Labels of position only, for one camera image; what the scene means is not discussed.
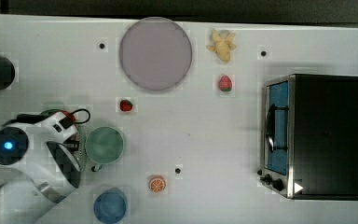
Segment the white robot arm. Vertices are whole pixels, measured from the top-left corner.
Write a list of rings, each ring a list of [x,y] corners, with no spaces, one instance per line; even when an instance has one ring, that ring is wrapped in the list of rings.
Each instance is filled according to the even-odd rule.
[[[20,175],[0,185],[0,224],[35,224],[78,189],[79,162],[63,144],[77,128],[13,123],[0,130],[0,166]]]

